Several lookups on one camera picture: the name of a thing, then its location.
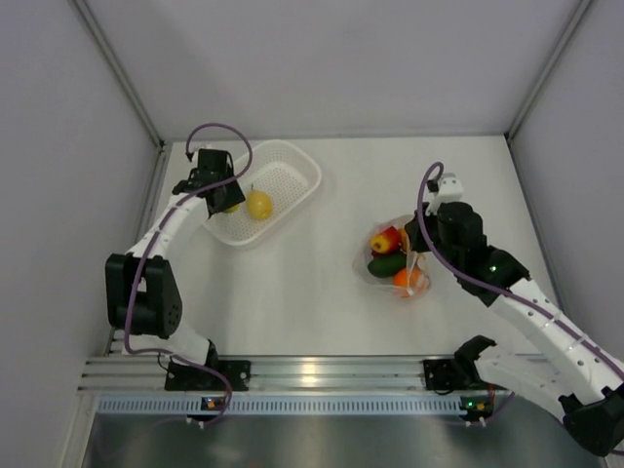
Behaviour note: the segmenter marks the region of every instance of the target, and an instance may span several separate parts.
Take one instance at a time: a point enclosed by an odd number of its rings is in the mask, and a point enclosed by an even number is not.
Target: green cucumber
[[[368,269],[375,278],[390,278],[403,270],[407,264],[408,258],[403,252],[394,252],[375,257],[370,261]]]

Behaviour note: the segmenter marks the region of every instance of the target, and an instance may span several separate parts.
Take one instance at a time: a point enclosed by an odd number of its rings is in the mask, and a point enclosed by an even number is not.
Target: white wall
[[[90,0],[165,137],[501,134],[577,0]]]
[[[154,150],[65,0],[0,7],[0,464],[50,466]]]
[[[623,20],[596,2],[514,150],[568,312],[624,360]]]

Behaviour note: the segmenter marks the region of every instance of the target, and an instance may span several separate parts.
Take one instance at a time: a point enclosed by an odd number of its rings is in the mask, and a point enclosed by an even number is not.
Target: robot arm
[[[515,258],[488,245],[481,217],[459,202],[463,189],[454,175],[429,180],[427,188],[434,198],[422,206],[422,223],[416,213],[406,226],[411,248],[430,252],[431,243],[460,286],[548,360],[532,363],[476,336],[454,354],[457,377],[468,385],[485,381],[517,392],[562,421],[582,447],[609,454],[624,439],[624,365],[566,317]]]
[[[191,235],[207,219],[242,203],[245,196],[238,182],[232,181],[180,203],[189,193],[234,174],[228,152],[200,149],[196,154],[197,168],[175,187],[163,214],[149,231],[125,254],[115,253],[106,261],[106,300],[108,322],[115,329],[123,329],[139,259],[157,232],[159,235],[149,251],[136,295],[131,345],[140,349],[167,349],[192,363],[213,367],[215,347],[182,317],[182,301],[171,261],[177,259]]]

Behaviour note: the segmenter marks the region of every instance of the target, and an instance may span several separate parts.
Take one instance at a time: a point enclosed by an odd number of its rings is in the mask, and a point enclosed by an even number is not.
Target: basket
[[[249,155],[234,162],[234,173],[247,164]],[[253,149],[253,162],[238,180],[243,193],[253,188],[265,192],[273,204],[273,214],[265,220],[253,219],[244,204],[234,213],[215,214],[206,224],[220,242],[235,248],[250,248],[283,223],[319,187],[319,165],[287,141],[265,141]]]

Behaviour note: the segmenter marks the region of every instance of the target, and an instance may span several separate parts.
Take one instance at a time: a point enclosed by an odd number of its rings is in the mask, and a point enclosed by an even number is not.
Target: white floor
[[[443,161],[480,213],[489,241],[515,255],[551,296],[502,136],[293,140],[323,170],[312,201],[249,251],[199,229],[174,259],[183,313],[221,354],[447,354],[476,334],[517,353],[534,348],[464,292],[434,258],[432,289],[414,301],[367,289],[351,262],[377,221],[413,212],[427,167]],[[234,159],[242,143],[214,143]],[[158,213],[191,165],[174,145]]]

